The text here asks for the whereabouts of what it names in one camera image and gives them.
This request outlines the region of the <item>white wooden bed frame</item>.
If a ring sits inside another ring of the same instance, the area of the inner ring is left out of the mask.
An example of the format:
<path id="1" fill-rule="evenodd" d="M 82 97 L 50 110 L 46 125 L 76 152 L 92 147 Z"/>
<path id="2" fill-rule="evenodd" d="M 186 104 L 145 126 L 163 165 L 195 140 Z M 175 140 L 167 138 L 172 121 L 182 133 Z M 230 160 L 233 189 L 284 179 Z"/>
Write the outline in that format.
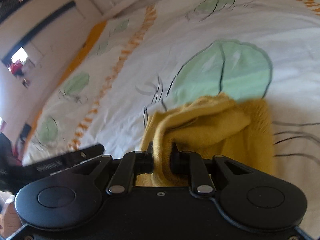
<path id="1" fill-rule="evenodd" d="M 139 1 L 31 0 L 1 24 L 1 57 L 23 48 L 32 62 L 28 87 L 1 65 L 1 118 L 9 140 L 33 122 L 93 26 Z"/>

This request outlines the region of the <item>white leaf-print bed sheet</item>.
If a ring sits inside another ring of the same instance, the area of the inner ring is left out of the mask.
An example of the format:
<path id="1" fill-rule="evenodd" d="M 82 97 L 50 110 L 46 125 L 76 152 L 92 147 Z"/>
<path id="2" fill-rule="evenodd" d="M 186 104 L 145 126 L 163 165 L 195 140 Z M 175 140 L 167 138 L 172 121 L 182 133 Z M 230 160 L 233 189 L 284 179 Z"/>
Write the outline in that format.
<path id="1" fill-rule="evenodd" d="M 308 199 L 319 236 L 319 0 L 161 0 L 103 25 L 39 117 L 22 163 L 102 144 L 140 148 L 148 118 L 202 96 L 264 99 L 274 175 Z"/>

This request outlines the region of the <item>mustard yellow knit sweater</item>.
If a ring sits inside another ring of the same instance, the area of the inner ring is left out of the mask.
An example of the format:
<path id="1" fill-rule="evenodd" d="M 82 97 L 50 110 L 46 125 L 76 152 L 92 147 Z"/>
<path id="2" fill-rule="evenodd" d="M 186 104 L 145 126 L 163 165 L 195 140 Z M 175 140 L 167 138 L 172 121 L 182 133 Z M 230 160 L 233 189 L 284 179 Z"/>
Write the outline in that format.
<path id="1" fill-rule="evenodd" d="M 153 143 L 153 172 L 137 177 L 138 186 L 185 186 L 170 170 L 172 145 L 180 151 L 216 154 L 274 174 L 271 117 L 264 99 L 236 102 L 226 94 L 202 96 L 148 118 L 140 148 Z"/>

